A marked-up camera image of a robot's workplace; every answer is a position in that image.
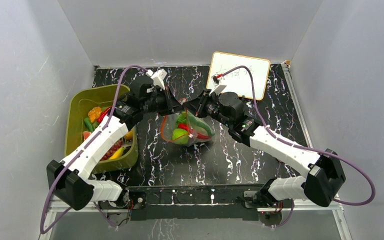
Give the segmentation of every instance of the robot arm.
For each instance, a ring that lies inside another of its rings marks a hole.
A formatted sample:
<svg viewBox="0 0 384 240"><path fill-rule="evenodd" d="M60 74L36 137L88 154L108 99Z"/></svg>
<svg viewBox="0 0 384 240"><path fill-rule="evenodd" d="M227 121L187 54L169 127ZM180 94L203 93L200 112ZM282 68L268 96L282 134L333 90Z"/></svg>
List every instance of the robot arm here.
<svg viewBox="0 0 384 240"><path fill-rule="evenodd" d="M272 137L268 132L270 130L266 129L269 126L262 126L258 119L246 114L245 98L239 98L234 92L221 93L225 85L223 79L218 81L214 79L216 87L213 90L205 89L198 98L183 105L196 117L210 116L219 121L228 127L229 135L237 142L272 155L300 174L272 178L252 197L252 203L272 206L274 202L284 199L309 199L319 206L329 206L346 180L340 160L295 148L293 146L298 143L277 133ZM292 146L277 139L283 139Z"/></svg>
<svg viewBox="0 0 384 240"><path fill-rule="evenodd" d="M111 180L91 180L89 177L102 156L140 122L145 113L156 112L164 116L183 111L170 88L164 86L167 72L160 69L147 75L135 79L130 92L117 100L114 115L105 116L86 141L60 162L52 160L46 167L51 187L62 169L78 156L53 192L74 210L84 208L89 202L119 200L123 191L119 184Z"/></svg>

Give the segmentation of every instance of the toy vegetable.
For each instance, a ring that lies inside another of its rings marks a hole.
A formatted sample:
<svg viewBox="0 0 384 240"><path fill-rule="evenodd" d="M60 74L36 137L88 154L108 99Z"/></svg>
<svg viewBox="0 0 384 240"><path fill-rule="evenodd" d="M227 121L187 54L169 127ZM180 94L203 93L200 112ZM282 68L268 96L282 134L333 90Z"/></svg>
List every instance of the toy vegetable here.
<svg viewBox="0 0 384 240"><path fill-rule="evenodd" d="M93 130L97 129L98 126L99 126L98 121L96 121L95 123L92 123Z"/></svg>
<svg viewBox="0 0 384 240"><path fill-rule="evenodd" d="M99 106L96 106L87 113L87 116L89 117L90 122L94 123L100 117L101 113L102 109Z"/></svg>
<svg viewBox="0 0 384 240"><path fill-rule="evenodd" d="M84 125L86 125L86 128L87 128L87 130L89 130L89 132L93 132L95 130L89 117L85 117L83 119L83 122L84 122Z"/></svg>
<svg viewBox="0 0 384 240"><path fill-rule="evenodd" d="M105 109L105 111L103 111L100 116L98 117L98 119L96 120L98 123L102 123L102 120L104 120L105 116L107 115L107 113L110 111L111 107L107 107Z"/></svg>
<svg viewBox="0 0 384 240"><path fill-rule="evenodd" d="M100 159L100 161L107 160L110 158L118 149L120 149L123 145L123 141L120 139L112 145L112 147L105 153L105 155Z"/></svg>
<svg viewBox="0 0 384 240"><path fill-rule="evenodd" d="M187 124L187 120L189 120L190 125L204 129L208 136L214 136L214 133L211 132L210 126L208 126L204 121L200 120L199 118L196 118L190 111L187 111L187 118L186 112L182 111L177 117L176 123Z"/></svg>
<svg viewBox="0 0 384 240"><path fill-rule="evenodd" d="M195 131L193 129L189 129L188 125L184 124L184 123L179 123L178 126L177 126L179 129L183 129L183 130L186 130L192 134L195 133ZM198 139L210 139L211 137L210 136L205 136L199 132L196 133L197 134L197 138Z"/></svg>

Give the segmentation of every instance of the red toy pepper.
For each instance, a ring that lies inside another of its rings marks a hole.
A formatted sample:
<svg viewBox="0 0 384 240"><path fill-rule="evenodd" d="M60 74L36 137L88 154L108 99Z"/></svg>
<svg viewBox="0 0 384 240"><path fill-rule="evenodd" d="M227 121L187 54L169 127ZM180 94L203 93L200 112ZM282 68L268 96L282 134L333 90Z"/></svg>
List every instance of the red toy pepper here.
<svg viewBox="0 0 384 240"><path fill-rule="evenodd" d="M188 133L194 133L194 131L191 129L189 129L188 125L184 124L184 123L179 123L179 125L177 126L179 129L183 129L183 130L186 130ZM196 136L198 139L210 139L211 137L210 136L206 136L206 135L203 135L199 132L197 132L197 136Z"/></svg>
<svg viewBox="0 0 384 240"><path fill-rule="evenodd" d="M105 111L103 111L98 119L96 120L98 123L102 123L102 120L104 120L104 117L107 115L108 111L111 109L111 107L108 107L107 109L105 109Z"/></svg>

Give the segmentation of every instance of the toy pepper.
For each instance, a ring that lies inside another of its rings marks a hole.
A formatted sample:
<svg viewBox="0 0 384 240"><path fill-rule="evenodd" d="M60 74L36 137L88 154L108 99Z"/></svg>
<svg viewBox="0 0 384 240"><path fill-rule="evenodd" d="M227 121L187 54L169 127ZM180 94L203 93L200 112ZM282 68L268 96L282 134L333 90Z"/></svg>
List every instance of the toy pepper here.
<svg viewBox="0 0 384 240"><path fill-rule="evenodd" d="M177 126L177 128L186 130L188 133L192 133L192 134L195 133L195 131L194 131L193 129L190 129L190 128L188 127L188 125L186 125L186 124L184 124L184 123L179 123L178 126ZM203 139L203 140L207 140L207 139L210 139L210 138L211 138L210 136L206 136L206 135L201 134L201 133L199 133L199 132L196 133L196 137L197 137L198 139Z"/></svg>
<svg viewBox="0 0 384 240"><path fill-rule="evenodd" d="M215 135L213 132L211 132L210 126L208 126L205 122L203 122L199 118L196 118L189 111L182 111L179 114L179 116L177 117L176 123L186 125L188 123L188 120L190 121L190 124L192 126L197 126L199 128L204 129L206 131L207 135L210 136L210 138Z"/></svg>
<svg viewBox="0 0 384 240"><path fill-rule="evenodd" d="M105 111L103 111L100 116L98 117L98 119L96 120L98 123L102 123L102 120L104 120L105 116L107 115L107 113L110 111L111 107L107 107L105 109Z"/></svg>
<svg viewBox="0 0 384 240"><path fill-rule="evenodd" d="M85 117L83 119L83 122L84 122L84 125L86 125L86 128L87 130L89 130L89 132L93 132L95 130L94 126L92 125L92 122L91 120L89 119L89 117Z"/></svg>
<svg viewBox="0 0 384 240"><path fill-rule="evenodd" d="M101 116L101 113L102 109L99 106L96 106L87 113L87 116L89 117L90 122L94 123Z"/></svg>

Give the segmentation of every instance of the whiteboard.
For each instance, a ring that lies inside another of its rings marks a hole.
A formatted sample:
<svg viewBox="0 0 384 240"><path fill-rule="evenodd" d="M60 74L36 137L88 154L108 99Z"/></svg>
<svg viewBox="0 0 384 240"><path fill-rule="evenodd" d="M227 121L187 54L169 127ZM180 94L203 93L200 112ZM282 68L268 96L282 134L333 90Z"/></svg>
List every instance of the whiteboard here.
<svg viewBox="0 0 384 240"><path fill-rule="evenodd" d="M267 59L216 51L212 55L206 88L214 88L212 76L222 74L240 65L247 66L251 71L254 81L255 98L262 100L270 70L270 61ZM227 83L227 86L222 93L234 92L239 97L245 96L247 99L253 98L251 79L245 69L240 68L229 73L224 77L224 81Z"/></svg>

